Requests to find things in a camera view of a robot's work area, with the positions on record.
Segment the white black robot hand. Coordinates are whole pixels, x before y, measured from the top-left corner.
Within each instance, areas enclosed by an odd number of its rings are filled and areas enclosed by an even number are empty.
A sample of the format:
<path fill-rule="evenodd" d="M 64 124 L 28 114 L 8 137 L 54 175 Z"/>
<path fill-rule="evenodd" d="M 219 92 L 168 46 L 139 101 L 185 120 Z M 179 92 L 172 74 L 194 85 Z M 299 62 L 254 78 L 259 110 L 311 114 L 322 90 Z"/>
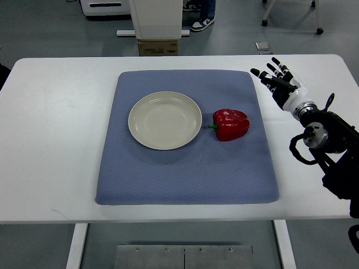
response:
<path fill-rule="evenodd" d="M 272 73 L 256 68 L 250 72 L 271 92 L 273 100 L 283 111 L 290 112 L 296 120 L 300 120 L 300 111 L 312 101 L 307 97 L 307 88 L 297 79 L 293 72 L 275 57 L 266 66 Z"/>

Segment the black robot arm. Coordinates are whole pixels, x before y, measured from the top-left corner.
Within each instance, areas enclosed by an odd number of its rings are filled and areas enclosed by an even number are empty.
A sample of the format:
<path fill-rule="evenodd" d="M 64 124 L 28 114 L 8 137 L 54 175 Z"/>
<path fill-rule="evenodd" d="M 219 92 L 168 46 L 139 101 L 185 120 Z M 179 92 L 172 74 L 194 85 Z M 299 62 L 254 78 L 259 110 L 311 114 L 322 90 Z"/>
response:
<path fill-rule="evenodd" d="M 289 150 L 306 165 L 318 164 L 324 172 L 323 186 L 339 199 L 349 200 L 350 217 L 358 218 L 358 132 L 337 114 L 308 103 L 298 117 L 304 131 L 291 139 Z"/>

